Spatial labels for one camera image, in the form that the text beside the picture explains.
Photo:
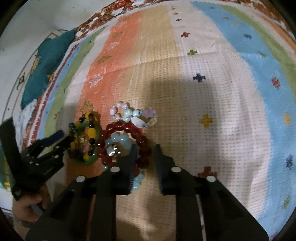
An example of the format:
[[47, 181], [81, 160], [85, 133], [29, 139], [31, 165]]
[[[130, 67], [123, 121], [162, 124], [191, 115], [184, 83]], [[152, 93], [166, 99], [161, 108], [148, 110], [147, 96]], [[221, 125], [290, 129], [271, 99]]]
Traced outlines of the left hand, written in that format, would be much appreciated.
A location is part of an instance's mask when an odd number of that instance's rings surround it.
[[40, 203], [44, 209], [47, 209], [52, 203], [46, 184], [44, 184], [35, 195], [24, 195], [18, 201], [13, 199], [13, 214], [18, 220], [35, 222], [39, 217], [32, 209], [32, 205], [38, 203]]

